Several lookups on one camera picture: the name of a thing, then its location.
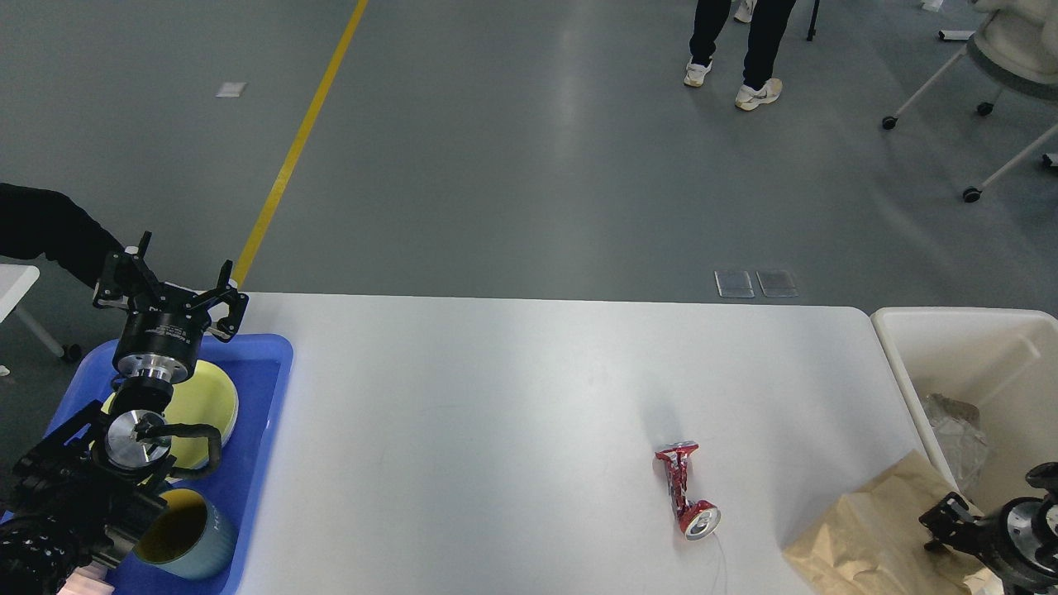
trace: yellow floor line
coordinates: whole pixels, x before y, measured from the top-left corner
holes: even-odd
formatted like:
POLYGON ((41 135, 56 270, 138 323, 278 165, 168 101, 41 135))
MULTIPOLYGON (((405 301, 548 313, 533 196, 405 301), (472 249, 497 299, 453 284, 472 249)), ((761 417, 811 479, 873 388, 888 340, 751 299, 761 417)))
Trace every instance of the yellow floor line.
POLYGON ((316 88, 316 94, 312 97, 309 111, 305 113, 305 119, 302 120, 302 126, 297 129, 297 134, 294 137, 294 142, 290 145, 290 150, 287 151, 287 159, 282 162, 279 175, 276 176, 275 182, 272 184, 272 191, 268 193, 268 198, 264 200, 264 206, 261 208, 261 212, 257 216, 257 222, 254 223, 254 229, 250 232, 250 237, 247 239, 245 246, 242 247, 242 253, 239 254, 239 259, 235 263, 235 272, 232 273, 232 278, 240 287, 247 278, 247 273, 250 272, 250 266, 254 264, 254 257, 257 256, 257 250, 261 246, 261 240, 264 239, 268 227, 272 223, 272 216, 275 215, 276 209, 279 208, 279 201, 282 200, 282 193, 287 190, 287 183, 294 173, 294 167, 297 166, 297 160, 302 157, 302 149, 305 148, 305 142, 309 140, 312 126, 316 123, 320 109, 323 107, 324 101, 327 100, 331 83, 334 82, 338 68, 342 66, 342 58, 345 57, 345 52, 349 49, 349 41, 352 40, 352 34, 355 33, 357 25, 360 24, 360 18, 364 15, 366 7, 367 0, 359 0, 357 2, 357 8, 352 12, 349 24, 345 26, 345 33, 342 34, 342 39, 338 42, 334 54, 331 55, 331 61, 327 65, 327 72, 324 73, 324 78, 320 82, 320 87, 316 88))

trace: person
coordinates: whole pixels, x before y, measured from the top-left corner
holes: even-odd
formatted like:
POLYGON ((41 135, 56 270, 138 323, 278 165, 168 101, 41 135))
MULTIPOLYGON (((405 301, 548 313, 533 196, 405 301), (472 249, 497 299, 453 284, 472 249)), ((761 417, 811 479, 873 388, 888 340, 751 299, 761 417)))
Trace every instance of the person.
POLYGON ((30 260, 43 254, 94 289, 107 254, 122 250, 65 194, 0 182, 0 255, 30 260))
MULTIPOLYGON (((734 105, 752 111, 779 98, 783 83, 772 78, 779 43, 786 32, 786 22, 796 0, 753 0, 740 6, 740 16, 749 16, 749 49, 743 64, 743 85, 735 94, 734 105)), ((713 68, 716 37, 731 10, 730 0, 698 0, 694 11, 694 34, 691 36, 691 59, 687 62, 683 85, 701 87, 706 74, 713 68)))

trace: white table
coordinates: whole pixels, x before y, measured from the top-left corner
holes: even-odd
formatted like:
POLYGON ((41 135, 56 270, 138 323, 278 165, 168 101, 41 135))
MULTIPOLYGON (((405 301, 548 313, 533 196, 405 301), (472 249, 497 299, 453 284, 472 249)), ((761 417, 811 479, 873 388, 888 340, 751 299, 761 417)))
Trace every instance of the white table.
POLYGON ((851 308, 252 294, 242 332, 294 364, 240 594, 809 595, 782 545, 923 449, 851 308))
POLYGON ((0 264, 0 322, 15 309, 39 276, 37 267, 0 264))

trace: yellow plate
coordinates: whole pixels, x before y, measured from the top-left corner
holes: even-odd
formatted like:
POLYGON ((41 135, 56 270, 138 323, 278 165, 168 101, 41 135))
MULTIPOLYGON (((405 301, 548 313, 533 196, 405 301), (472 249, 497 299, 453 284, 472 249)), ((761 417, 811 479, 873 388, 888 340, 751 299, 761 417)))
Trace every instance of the yellow plate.
MULTIPOLYGON (((103 411, 109 413, 113 400, 111 393, 103 411)), ((227 444, 239 416, 239 395, 223 369, 199 360, 195 375, 172 386, 172 401, 164 414, 167 423, 208 423, 220 430, 221 444, 227 444)), ((177 457, 177 467, 185 469, 202 467, 209 458, 203 438, 174 437, 170 453, 177 457)))

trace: crushed soda can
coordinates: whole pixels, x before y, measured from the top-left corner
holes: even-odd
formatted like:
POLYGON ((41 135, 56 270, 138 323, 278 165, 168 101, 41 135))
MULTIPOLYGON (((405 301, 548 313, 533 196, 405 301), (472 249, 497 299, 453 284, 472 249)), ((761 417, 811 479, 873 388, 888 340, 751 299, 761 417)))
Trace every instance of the crushed soda can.
POLYGON ((672 510, 676 515, 679 529, 692 541, 713 533, 720 522, 719 508, 710 502, 699 500, 692 504, 687 500, 687 463, 691 453, 696 450, 698 443, 689 440, 665 445, 654 453, 654 456, 664 462, 672 510))

